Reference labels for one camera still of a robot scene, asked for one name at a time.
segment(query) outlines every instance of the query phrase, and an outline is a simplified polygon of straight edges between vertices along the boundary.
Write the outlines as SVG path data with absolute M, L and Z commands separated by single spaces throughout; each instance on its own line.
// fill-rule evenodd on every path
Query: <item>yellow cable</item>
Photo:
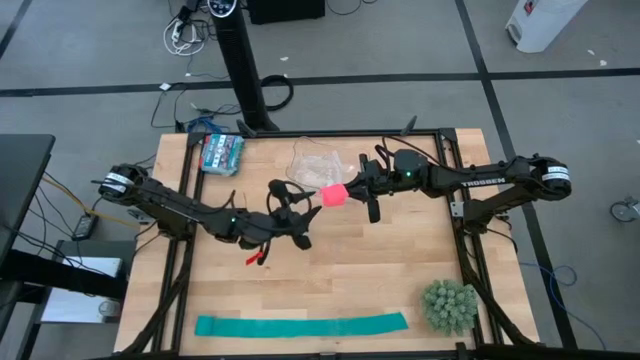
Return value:
M 54 181 L 51 181 L 51 180 L 49 180 L 49 179 L 47 179 L 47 178 L 45 178 L 45 177 L 43 177 L 43 178 L 42 178 L 42 181 L 44 181 L 44 182 L 48 183 L 49 185 L 51 185 L 51 186 L 53 186 L 53 187 L 57 188 L 57 189 L 58 189 L 58 190 L 60 190 L 60 191 L 62 191 L 65 195 L 67 195 L 69 198 L 71 198 L 71 200 L 73 200 L 73 202 L 75 202 L 76 204 L 78 204 L 78 206 L 80 206 L 80 207 L 81 207 L 85 212 L 87 212 L 87 213 L 89 213 L 89 214 L 92 214 L 92 215 L 98 216 L 98 217 L 103 218 L 103 219 L 105 219 L 105 220 L 109 220 L 109 221 L 117 222 L 117 223 L 119 223 L 119 224 L 122 224 L 122 225 L 125 225 L 125 226 L 132 227 L 132 228 L 134 228 L 134 229 L 139 229 L 139 228 L 140 228 L 140 225 L 138 225 L 138 224 L 133 224 L 133 223 L 130 223 L 130 222 L 127 222 L 127 221 L 124 221 L 124 220 L 120 220 L 120 219 L 118 219 L 118 218 L 114 218 L 114 217 L 112 217 L 112 216 L 105 215 L 105 214 L 103 214 L 103 213 L 99 213 L 99 212 L 97 212 L 97 211 L 95 211 L 95 210 L 92 210 L 91 208 L 86 207 L 86 206 L 82 203 L 82 201 L 80 201 L 80 199 L 78 199 L 75 195 L 73 195 L 73 194 L 72 194 L 71 192 L 69 192 L 67 189 L 65 189 L 64 187 L 60 186 L 59 184 L 57 184 L 57 183 L 56 183 L 56 182 L 54 182 Z

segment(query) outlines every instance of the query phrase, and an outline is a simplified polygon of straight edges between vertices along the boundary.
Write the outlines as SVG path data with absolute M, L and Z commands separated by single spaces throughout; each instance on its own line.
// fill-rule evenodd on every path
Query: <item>white container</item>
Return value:
M 507 23 L 507 32 L 518 50 L 542 52 L 587 1 L 520 0 Z

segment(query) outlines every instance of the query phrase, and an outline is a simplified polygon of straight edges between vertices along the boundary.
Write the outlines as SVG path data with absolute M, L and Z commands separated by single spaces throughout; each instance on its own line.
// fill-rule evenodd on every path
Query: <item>wheel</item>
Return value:
M 629 204 L 624 201 L 618 201 L 611 205 L 609 212 L 616 220 L 620 222 L 632 222 L 635 218 L 628 215 Z

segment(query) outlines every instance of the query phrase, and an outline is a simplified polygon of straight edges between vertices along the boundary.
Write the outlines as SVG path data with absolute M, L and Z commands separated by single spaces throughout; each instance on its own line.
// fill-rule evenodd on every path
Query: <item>black box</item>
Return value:
M 247 0 L 247 6 L 257 25 L 324 16 L 324 0 Z

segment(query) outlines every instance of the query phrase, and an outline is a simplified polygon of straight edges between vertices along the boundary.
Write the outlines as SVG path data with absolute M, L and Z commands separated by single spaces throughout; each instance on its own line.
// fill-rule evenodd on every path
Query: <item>green spiky ball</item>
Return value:
M 422 293 L 422 308 L 435 331 L 462 336 L 465 330 L 473 328 L 478 302 L 473 286 L 436 280 Z

